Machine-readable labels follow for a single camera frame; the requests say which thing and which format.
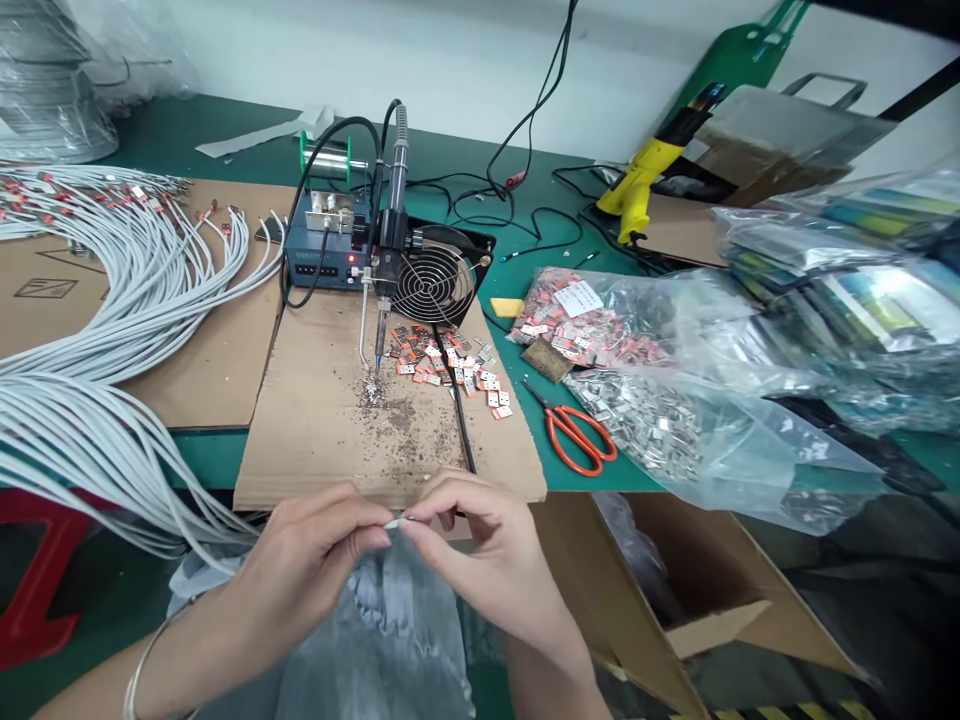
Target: bag of red terminals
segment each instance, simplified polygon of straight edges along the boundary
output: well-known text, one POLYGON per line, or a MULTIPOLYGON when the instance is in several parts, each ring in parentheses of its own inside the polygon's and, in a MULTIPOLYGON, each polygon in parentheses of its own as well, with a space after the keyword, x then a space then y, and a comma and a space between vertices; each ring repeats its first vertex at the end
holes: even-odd
POLYGON ((507 338, 529 345, 543 338, 575 365, 662 365, 669 353, 646 315, 652 278, 548 267, 533 280, 523 312, 507 338))

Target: cable coil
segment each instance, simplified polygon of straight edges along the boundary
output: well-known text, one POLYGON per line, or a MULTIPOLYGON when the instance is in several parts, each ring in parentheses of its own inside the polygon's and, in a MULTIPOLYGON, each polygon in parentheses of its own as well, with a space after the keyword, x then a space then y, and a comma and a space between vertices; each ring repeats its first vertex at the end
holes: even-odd
POLYGON ((53 0, 0 0, 0 158, 83 163, 117 134, 80 69, 90 55, 53 0))

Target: scissors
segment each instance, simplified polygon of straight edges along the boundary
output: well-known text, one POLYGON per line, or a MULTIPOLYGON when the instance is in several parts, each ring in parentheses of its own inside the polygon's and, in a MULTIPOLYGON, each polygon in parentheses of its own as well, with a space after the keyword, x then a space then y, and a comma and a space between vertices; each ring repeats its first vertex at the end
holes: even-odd
POLYGON ((610 462, 611 460, 617 459, 617 446, 614 445, 613 440, 610 438, 610 433, 608 433, 603 425, 598 423, 592 417, 586 413, 582 413, 579 410, 576 410, 567 405, 554 405, 553 403, 547 402, 540 393, 530 387, 530 383, 526 380, 522 381, 524 386, 530 393, 543 405, 544 415, 546 416, 547 421, 547 435, 550 436, 550 444, 553 445, 553 449, 557 451, 557 455, 560 456, 560 459, 566 463, 574 472, 585 475, 586 477, 596 477, 601 472, 603 472, 603 462, 606 460, 610 462), (600 434, 600 438, 606 443, 607 450, 606 452, 602 451, 592 442, 587 439, 587 436, 583 434, 583 431, 578 428, 573 419, 570 417, 578 417, 581 420, 585 421, 590 427, 596 430, 600 434), (560 430, 564 435, 573 440, 581 450, 583 450, 590 460, 593 462, 592 468, 584 468, 580 465, 577 465, 573 460, 570 459, 570 456, 564 451, 560 446, 560 441, 557 439, 557 430, 560 430))

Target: hand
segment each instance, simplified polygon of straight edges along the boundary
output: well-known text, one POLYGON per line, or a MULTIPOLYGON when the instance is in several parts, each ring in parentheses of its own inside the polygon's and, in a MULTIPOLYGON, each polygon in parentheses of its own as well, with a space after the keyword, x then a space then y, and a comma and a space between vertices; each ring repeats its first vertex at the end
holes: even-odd
POLYGON ((550 574, 533 516, 517 495, 468 472, 441 468, 404 517, 419 522, 402 524, 401 532, 488 621, 548 657, 583 659, 586 646, 550 574), (470 523, 472 555, 453 549, 427 525, 439 516, 449 531, 457 510, 470 523))
POLYGON ((357 560, 390 546, 382 526, 392 519, 349 482, 277 505, 236 576, 194 608, 237 636, 237 684, 268 670, 327 619, 357 560))

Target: white wall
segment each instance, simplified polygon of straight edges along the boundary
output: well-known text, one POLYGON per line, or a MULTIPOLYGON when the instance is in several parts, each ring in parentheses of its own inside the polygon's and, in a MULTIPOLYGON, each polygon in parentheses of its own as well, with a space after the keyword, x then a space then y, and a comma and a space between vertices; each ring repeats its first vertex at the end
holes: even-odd
MULTIPOLYGON (((326 102, 339 114, 373 119, 397 96, 413 127, 489 141, 502 140, 532 106, 566 7, 566 0, 166 2, 201 92, 293 108, 326 102)), ((567 72, 537 115, 535 147, 628 156, 713 38, 772 4, 581 0, 567 72)), ((870 86, 857 108, 873 114, 958 52, 945 41, 814 6, 771 87, 816 70, 862 78, 870 86)), ((862 164, 871 172, 929 164, 960 146, 957 117, 954 92, 862 164)), ((514 139, 525 141, 525 133, 514 139)))

